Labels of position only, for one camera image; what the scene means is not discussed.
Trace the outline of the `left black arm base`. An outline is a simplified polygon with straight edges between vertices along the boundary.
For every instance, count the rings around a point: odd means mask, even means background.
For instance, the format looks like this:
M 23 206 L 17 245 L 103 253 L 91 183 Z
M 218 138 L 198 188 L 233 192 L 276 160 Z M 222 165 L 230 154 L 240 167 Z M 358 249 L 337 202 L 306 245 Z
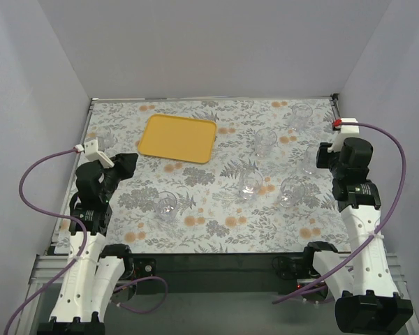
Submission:
M 133 258 L 131 268 L 120 277 L 116 287 L 123 286 L 135 279 L 146 278 L 156 274 L 156 260 L 154 258 Z M 132 299 L 138 291 L 138 284 L 132 284 L 112 294 L 115 303 L 126 303 Z

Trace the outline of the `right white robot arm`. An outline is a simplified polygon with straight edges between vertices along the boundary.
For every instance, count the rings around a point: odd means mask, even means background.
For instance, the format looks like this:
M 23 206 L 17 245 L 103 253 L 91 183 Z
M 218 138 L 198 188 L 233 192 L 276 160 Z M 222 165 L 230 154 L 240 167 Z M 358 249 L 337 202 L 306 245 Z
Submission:
M 334 269 L 338 251 L 327 242 L 311 242 L 305 251 L 334 297 L 335 319 L 343 333 L 396 334 L 413 315 L 413 306 L 400 297 L 383 235 L 375 231 L 381 200 L 376 185 L 367 178 L 372 154 L 368 141 L 348 137 L 339 151 L 321 143 L 316 157 L 316 166 L 332 174 L 332 194 L 346 226 L 353 270 Z

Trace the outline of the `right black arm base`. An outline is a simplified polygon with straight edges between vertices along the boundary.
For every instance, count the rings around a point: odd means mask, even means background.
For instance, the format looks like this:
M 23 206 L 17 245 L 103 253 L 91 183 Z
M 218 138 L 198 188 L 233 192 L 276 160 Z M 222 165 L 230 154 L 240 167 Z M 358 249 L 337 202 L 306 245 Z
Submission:
M 295 281 L 296 284 L 294 286 L 296 290 L 309 285 L 313 280 L 321 276 L 316 270 L 306 265 L 303 258 L 300 257 L 291 258 L 286 255 L 278 255 L 272 258 L 271 265 L 275 274 L 281 280 Z M 332 301 L 332 298 L 328 297 L 328 295 L 327 285 L 321 282 L 304 291 L 301 297 L 312 304 L 327 304 Z

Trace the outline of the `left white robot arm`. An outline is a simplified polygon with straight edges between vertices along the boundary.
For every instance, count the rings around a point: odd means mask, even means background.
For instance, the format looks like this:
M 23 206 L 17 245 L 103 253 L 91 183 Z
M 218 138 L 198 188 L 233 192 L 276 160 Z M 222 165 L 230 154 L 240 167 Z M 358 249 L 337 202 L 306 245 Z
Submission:
M 104 334 L 104 317 L 117 281 L 133 270 L 126 244 L 106 245 L 110 200 L 119 183 L 133 177 L 138 155 L 117 154 L 111 164 L 84 163 L 75 171 L 70 201 L 68 260 L 57 302 L 38 334 Z

